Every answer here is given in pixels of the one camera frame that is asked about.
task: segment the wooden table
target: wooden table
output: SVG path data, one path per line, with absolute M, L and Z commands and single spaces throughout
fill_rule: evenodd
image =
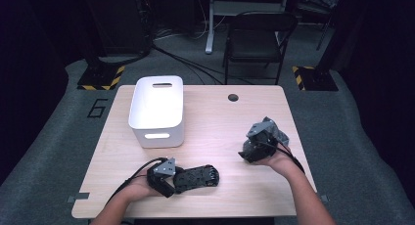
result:
M 266 116 L 290 138 L 289 147 L 311 176 L 300 137 L 284 91 L 279 86 L 184 86 L 185 140 L 168 149 L 143 149 L 128 125 L 135 86 L 119 87 L 107 122 L 91 159 L 76 200 L 75 218 L 94 218 L 115 189 L 153 158 L 175 158 L 176 165 L 191 168 L 212 164 L 220 174 L 214 188 L 200 188 L 135 202 L 126 211 L 134 218 L 209 218 L 296 215 L 286 179 L 271 168 L 246 163 L 238 152 L 246 134 Z M 239 96 L 237 102 L 229 94 Z

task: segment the black chair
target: black chair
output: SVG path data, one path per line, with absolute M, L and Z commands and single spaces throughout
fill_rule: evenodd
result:
M 332 23 L 333 15 L 336 12 L 339 0 L 294 0 L 294 10 L 302 15 L 310 15 L 320 19 L 323 22 L 320 40 L 317 44 L 316 50 L 320 50 L 323 39 L 326 35 L 327 29 Z
M 235 77 L 275 79 L 278 84 L 288 40 L 297 26 L 291 13 L 245 12 L 229 24 L 222 66 L 228 83 L 229 61 L 233 63 L 279 63 L 276 77 Z

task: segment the dark background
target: dark background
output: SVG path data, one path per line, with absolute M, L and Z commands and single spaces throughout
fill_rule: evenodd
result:
M 117 52 L 134 54 L 147 48 L 149 28 L 143 23 L 157 19 L 138 12 L 135 0 L 113 1 L 0 0 L 1 84 L 4 87 L 0 93 L 1 182 L 30 147 L 65 94 L 67 65 L 87 57 Z M 172 0 L 170 3 L 176 9 L 187 6 L 186 18 L 196 24 L 201 21 L 201 10 L 197 1 L 193 4 L 190 1 Z M 414 203 L 415 21 L 412 13 L 415 5 L 411 0 L 364 0 L 361 3 L 362 0 L 344 1 L 340 7 L 343 13 L 337 18 L 337 33 L 323 60 L 329 61 L 328 65 L 333 61 L 343 62 L 341 75 L 356 100 L 363 128 L 380 156 L 395 170 Z M 202 5 L 207 14 L 208 0 L 203 0 Z M 100 6 L 114 10 L 97 13 Z M 153 13 L 160 17 L 163 11 L 165 9 L 161 8 Z M 364 18 L 358 25 L 361 16 Z M 101 17 L 130 27 L 119 32 L 117 28 L 97 22 Z M 347 33 L 353 28 L 357 28 L 356 33 Z M 349 41 L 355 42 L 354 46 L 347 44 Z

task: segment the chair leg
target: chair leg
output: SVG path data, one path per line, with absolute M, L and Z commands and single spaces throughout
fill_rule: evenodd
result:
M 318 42 L 316 51 L 320 50 L 321 43 L 323 42 L 324 37 L 326 36 L 327 29 L 329 28 L 329 24 L 332 18 L 330 17 L 329 20 L 324 24 L 323 33 L 321 34 L 320 41 Z
M 225 85 L 227 85 L 228 84 L 228 64 L 229 64 L 228 59 L 224 58 L 223 63 L 225 64 Z
M 278 85 L 278 80 L 280 79 L 280 74 L 281 74 L 281 68 L 283 67 L 283 62 L 280 62 L 280 65 L 278 66 L 278 71 L 277 71 L 277 78 L 275 78 L 275 85 Z

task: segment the white plastic bin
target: white plastic bin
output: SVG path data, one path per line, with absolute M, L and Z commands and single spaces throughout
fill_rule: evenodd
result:
M 184 141 L 183 80 L 148 76 L 137 81 L 128 124 L 143 148 L 178 147 Z

